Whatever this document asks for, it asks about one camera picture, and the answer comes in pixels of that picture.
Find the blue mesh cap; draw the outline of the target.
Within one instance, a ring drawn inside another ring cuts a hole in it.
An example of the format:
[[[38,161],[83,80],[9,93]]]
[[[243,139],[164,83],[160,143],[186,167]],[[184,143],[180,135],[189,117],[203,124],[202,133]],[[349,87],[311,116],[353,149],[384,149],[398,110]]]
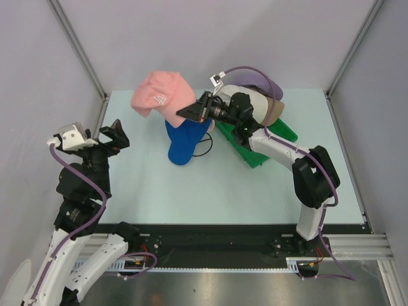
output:
[[[173,127],[165,121],[166,132],[170,139],[168,159],[175,165],[183,166],[193,157],[201,157],[208,154],[213,147],[213,138],[207,131],[211,121],[198,123],[186,119],[179,127]],[[210,141],[209,148],[201,154],[195,154],[197,144]]]

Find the pink LA cap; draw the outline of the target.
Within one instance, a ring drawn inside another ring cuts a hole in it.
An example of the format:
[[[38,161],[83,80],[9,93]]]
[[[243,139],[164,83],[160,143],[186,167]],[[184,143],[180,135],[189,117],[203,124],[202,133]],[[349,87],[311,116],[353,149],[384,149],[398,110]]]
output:
[[[179,72],[153,71],[134,91],[131,108],[145,118],[155,110],[178,128],[185,118],[177,112],[195,101],[193,89]]]

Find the white NY cap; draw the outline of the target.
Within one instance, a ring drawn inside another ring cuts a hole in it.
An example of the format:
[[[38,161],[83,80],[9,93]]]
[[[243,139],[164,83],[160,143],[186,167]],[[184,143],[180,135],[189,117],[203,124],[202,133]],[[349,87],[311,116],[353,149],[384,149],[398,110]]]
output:
[[[261,93],[242,86],[225,85],[218,91],[217,95],[229,105],[232,95],[238,92],[249,95],[251,105],[254,108],[252,116],[258,123],[262,124],[268,113],[268,100]]]

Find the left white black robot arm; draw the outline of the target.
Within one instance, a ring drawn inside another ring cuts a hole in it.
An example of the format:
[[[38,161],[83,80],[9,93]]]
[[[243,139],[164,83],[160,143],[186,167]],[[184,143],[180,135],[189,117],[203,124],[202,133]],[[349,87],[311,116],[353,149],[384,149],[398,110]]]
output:
[[[114,261],[140,250],[140,230],[122,221],[83,266],[73,268],[112,196],[109,158],[130,146],[119,119],[99,131],[110,141],[93,138],[76,122],[60,128],[47,142],[51,155],[63,167],[56,188],[63,201],[45,259],[22,305],[79,305]]]

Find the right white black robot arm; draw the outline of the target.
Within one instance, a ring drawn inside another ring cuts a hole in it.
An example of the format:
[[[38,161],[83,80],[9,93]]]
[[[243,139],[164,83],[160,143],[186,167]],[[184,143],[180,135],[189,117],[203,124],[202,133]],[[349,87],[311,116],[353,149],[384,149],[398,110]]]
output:
[[[336,189],[340,185],[327,150],[322,146],[304,149],[269,131],[253,116],[250,95],[234,93],[229,103],[205,91],[193,104],[177,111],[177,115],[204,123],[208,120],[233,126],[232,135],[239,146],[263,154],[293,174],[295,194],[301,202],[300,218],[296,225],[295,251],[308,256],[317,248],[322,237],[326,208],[339,201]]]

